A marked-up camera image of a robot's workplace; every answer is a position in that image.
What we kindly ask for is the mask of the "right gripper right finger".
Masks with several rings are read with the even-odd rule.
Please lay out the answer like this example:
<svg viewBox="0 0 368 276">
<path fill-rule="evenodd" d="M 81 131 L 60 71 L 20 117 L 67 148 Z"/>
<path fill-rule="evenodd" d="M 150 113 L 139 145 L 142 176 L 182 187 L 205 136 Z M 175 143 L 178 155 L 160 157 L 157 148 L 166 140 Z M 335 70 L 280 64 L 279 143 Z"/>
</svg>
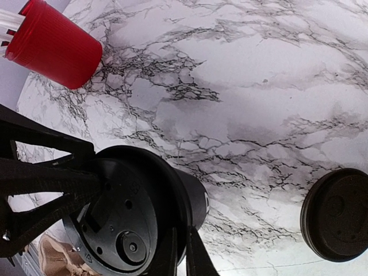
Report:
<svg viewBox="0 0 368 276">
<path fill-rule="evenodd" d="M 186 272 L 188 276 L 219 276 L 194 226 L 188 227 L 186 238 Z"/>
</svg>

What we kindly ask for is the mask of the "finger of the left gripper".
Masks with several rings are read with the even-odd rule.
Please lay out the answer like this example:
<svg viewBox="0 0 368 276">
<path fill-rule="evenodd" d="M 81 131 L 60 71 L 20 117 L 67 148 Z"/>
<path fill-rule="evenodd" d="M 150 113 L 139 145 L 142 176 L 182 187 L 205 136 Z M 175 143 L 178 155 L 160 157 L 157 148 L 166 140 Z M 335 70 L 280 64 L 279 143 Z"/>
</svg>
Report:
<svg viewBox="0 0 368 276">
<path fill-rule="evenodd" d="M 69 153 L 67 156 L 39 163 L 45 167 L 78 168 L 95 157 L 91 142 L 47 128 L 1 105 L 1 158 L 18 159 L 16 142 Z"/>
<path fill-rule="evenodd" d="M 91 173 L 1 159 L 1 255 L 24 250 L 98 193 Z"/>
</svg>

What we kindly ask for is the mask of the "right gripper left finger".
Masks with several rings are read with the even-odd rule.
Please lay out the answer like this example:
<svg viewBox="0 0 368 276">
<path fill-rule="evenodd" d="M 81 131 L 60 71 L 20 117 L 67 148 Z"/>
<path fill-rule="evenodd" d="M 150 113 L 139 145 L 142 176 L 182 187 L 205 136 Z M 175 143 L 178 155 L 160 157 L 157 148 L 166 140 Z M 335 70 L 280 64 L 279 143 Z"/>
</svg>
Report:
<svg viewBox="0 0 368 276">
<path fill-rule="evenodd" d="M 146 276 L 176 276 L 178 265 L 177 229 L 167 230 L 148 270 Z"/>
</svg>

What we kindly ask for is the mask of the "black plastic cup lid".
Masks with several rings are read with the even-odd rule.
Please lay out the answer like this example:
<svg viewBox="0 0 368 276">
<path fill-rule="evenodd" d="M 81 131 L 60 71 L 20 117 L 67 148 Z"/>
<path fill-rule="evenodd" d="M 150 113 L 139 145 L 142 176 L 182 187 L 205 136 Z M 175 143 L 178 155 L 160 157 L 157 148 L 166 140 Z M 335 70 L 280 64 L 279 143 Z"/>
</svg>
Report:
<svg viewBox="0 0 368 276">
<path fill-rule="evenodd" d="M 143 275 L 170 228 L 177 229 L 181 263 L 188 227 L 200 227 L 206 216 L 205 189 L 195 177 L 127 145 L 99 152 L 83 168 L 98 175 L 102 190 L 63 223 L 89 267 L 102 275 Z"/>
</svg>

